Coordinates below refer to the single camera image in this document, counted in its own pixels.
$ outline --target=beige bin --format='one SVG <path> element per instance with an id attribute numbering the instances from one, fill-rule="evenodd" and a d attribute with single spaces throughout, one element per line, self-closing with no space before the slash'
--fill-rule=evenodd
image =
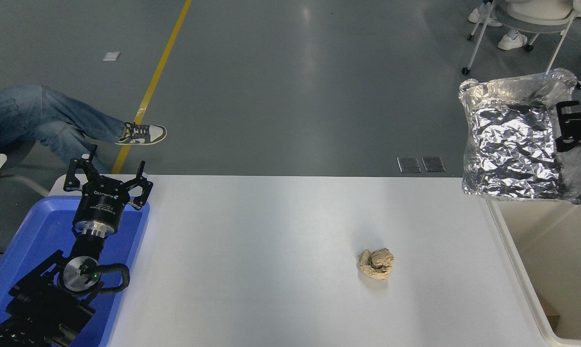
<path id="1" fill-rule="evenodd" d="M 545 200 L 489 205 L 546 341 L 581 346 L 581 205 Z M 554 324 L 555 316 L 553 333 L 548 318 Z"/>

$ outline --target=blue tray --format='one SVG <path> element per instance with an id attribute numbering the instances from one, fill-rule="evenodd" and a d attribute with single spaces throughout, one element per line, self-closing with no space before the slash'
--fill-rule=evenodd
<path id="1" fill-rule="evenodd" d="M 9 315 L 6 306 L 13 297 L 10 288 L 24 275 L 54 251 L 70 254 L 74 244 L 72 219 L 79 206 L 80 196 L 51 196 L 38 201 L 21 224 L 4 257 L 0 261 L 0 323 Z M 127 206 L 121 218 L 119 230 L 108 237 L 100 257 L 101 264 L 120 262 L 132 265 L 147 225 L 149 204 L 140 211 Z M 120 274 L 104 274 L 105 287 L 117 286 Z M 98 295 L 91 303 L 96 309 L 92 320 L 77 336 L 70 347 L 104 347 L 115 323 L 119 304 L 124 292 Z"/>

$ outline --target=aluminum foil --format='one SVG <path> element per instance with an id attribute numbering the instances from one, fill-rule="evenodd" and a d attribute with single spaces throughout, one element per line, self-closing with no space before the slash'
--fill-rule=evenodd
<path id="1" fill-rule="evenodd" d="M 571 100 L 577 79 L 557 68 L 510 79 L 462 82 L 468 121 L 462 188 L 500 200 L 581 204 L 581 148 L 557 152 L 555 104 Z"/>

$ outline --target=crumpled tan paper ball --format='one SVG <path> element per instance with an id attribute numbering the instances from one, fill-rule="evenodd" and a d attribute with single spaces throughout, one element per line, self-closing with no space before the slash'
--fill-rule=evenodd
<path id="1" fill-rule="evenodd" d="M 393 270 L 394 255 L 387 248 L 383 248 L 373 253 L 365 250 L 359 255 L 359 268 L 361 271 L 377 280 L 389 278 Z"/>

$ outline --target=white sneaker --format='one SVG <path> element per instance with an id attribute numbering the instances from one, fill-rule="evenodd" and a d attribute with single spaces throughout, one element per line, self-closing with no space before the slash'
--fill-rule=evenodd
<path id="1" fill-rule="evenodd" d="M 520 33 L 513 39 L 509 35 L 504 35 L 500 42 L 498 42 L 498 48 L 508 51 L 509 49 L 524 47 L 526 42 L 528 42 L 528 37 Z"/>
<path id="2" fill-rule="evenodd" d="M 154 145 L 167 137 L 167 128 L 161 125 L 124 124 L 124 137 L 115 142 L 115 145 Z"/>
<path id="3" fill-rule="evenodd" d="M 478 9 L 473 9 L 471 14 L 468 16 L 468 21 L 471 23 L 477 23 L 480 19 L 481 19 L 481 13 L 479 13 Z M 502 23 L 498 22 L 494 18 L 491 18 L 491 16 L 490 16 L 490 18 L 487 21 L 487 25 L 490 27 L 500 27 L 500 26 L 502 26 Z"/>

